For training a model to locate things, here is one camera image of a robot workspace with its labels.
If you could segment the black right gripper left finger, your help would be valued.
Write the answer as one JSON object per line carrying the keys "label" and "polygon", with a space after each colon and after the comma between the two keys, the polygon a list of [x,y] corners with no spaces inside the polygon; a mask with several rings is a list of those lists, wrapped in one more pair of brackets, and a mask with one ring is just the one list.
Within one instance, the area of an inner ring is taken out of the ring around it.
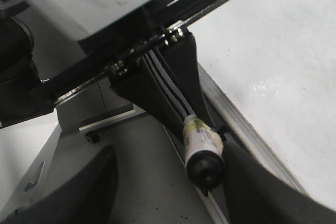
{"label": "black right gripper left finger", "polygon": [[142,62],[124,76],[109,74],[111,89],[121,98],[136,104],[166,126],[177,138],[183,137],[183,122],[163,93],[152,71]]}

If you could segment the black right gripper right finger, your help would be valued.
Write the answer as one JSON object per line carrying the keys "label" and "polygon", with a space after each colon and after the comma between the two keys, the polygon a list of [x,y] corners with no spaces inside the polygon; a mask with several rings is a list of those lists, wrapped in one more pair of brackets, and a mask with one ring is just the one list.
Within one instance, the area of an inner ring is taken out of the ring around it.
{"label": "black right gripper right finger", "polygon": [[164,60],[194,114],[208,125],[211,117],[205,106],[198,73],[197,46],[192,33],[164,49]]}

